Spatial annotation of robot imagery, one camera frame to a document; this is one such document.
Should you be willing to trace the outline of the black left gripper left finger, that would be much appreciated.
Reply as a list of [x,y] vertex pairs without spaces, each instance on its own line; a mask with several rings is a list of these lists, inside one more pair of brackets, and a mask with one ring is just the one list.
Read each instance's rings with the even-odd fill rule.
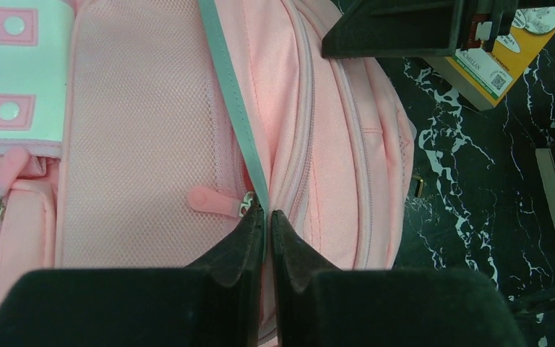
[[264,215],[192,264],[35,270],[0,306],[0,346],[255,346]]

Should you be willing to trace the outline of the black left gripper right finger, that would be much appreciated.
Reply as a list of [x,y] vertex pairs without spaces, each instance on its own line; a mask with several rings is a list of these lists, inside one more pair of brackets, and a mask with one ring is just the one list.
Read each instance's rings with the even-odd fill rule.
[[470,270],[341,270],[271,217],[281,346],[524,346],[505,300]]

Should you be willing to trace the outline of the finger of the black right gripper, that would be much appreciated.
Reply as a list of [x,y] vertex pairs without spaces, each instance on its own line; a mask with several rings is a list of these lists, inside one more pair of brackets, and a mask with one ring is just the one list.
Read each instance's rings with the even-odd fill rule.
[[322,56],[450,56],[464,6],[464,1],[355,1],[323,37]]

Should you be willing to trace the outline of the orange activity book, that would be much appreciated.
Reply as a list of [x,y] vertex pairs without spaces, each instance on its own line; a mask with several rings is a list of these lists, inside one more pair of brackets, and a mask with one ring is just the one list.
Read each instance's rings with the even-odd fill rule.
[[457,50],[454,56],[428,57],[436,70],[479,111],[495,108],[555,33],[555,7],[518,9],[510,33],[493,51]]

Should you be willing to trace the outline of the pink student backpack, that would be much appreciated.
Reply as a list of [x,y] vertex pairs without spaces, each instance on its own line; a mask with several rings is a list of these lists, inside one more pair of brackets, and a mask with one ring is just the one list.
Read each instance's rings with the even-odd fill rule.
[[[0,1],[0,306],[35,270],[186,267],[252,207],[386,270],[415,135],[331,1]],[[264,222],[257,345],[278,342]]]

